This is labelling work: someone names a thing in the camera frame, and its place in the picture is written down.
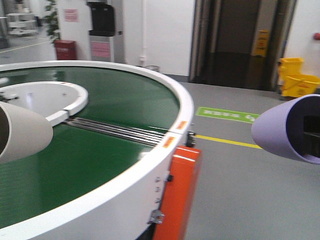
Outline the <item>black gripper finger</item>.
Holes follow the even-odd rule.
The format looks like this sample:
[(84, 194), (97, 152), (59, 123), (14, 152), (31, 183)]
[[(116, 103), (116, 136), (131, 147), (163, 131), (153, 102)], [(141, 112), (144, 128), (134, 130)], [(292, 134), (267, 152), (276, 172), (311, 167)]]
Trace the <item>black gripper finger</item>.
[(320, 117), (307, 115), (303, 118), (304, 151), (313, 156), (320, 157)]

